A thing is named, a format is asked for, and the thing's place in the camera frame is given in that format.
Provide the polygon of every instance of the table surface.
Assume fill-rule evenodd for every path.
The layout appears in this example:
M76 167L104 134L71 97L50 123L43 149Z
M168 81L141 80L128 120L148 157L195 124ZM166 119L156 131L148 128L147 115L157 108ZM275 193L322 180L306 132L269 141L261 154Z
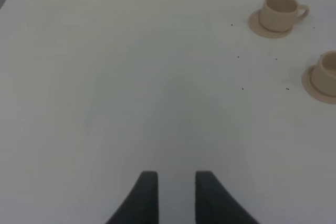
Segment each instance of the table surface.
M282 39L263 0L7 0L0 222L104 223L142 170L161 223L192 223L212 170L260 223L334 222L336 106L301 85L336 49L336 1Z

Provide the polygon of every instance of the white tabletop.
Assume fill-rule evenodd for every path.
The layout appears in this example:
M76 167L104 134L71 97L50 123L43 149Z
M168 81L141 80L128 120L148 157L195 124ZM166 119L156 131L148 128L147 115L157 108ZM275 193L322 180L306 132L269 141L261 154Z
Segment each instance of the white tabletop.
M143 170L163 224L193 223L212 170L260 223L334 223L336 106L304 70L336 49L336 0L282 39L263 0L7 0L0 10L0 222L92 224Z

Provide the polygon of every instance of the beige cup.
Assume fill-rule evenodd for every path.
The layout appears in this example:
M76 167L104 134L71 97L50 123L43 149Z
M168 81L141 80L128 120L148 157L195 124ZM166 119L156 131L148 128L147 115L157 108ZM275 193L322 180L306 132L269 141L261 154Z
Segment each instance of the beige cup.
M310 78L318 91L336 98L336 51L326 52L321 56Z
M305 12L298 16L299 10ZM299 5L296 0L265 0L259 21L269 31L284 32L303 20L309 14L307 5Z

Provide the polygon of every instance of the beige saucer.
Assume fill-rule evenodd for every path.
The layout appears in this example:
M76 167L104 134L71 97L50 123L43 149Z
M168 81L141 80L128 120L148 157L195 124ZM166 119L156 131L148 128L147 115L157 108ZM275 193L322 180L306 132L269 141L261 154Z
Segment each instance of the beige saucer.
M248 19L248 25L250 26L251 30L256 33L257 35L270 38L270 39L278 39L285 37L290 34L292 28L288 31L284 31L283 33L277 33L275 31L269 31L265 29L259 22L259 13L261 10L258 10L251 14L250 18Z
M302 85L305 88L305 90L315 99L325 102L328 104L336 104L336 97L331 97L329 95L323 94L320 91L318 91L314 85L311 83L311 73L313 71L315 66L309 67L302 75Z

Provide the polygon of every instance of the cup handle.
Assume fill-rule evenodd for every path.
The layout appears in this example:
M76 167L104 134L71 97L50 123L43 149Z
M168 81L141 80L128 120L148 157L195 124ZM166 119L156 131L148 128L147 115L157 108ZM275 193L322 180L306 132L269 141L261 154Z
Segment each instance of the cup handle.
M304 18L306 18L308 16L308 14L309 14L309 7L308 7L308 5L299 5L299 9L300 10L304 10L305 12L298 17L297 22L299 22L299 21L303 20Z

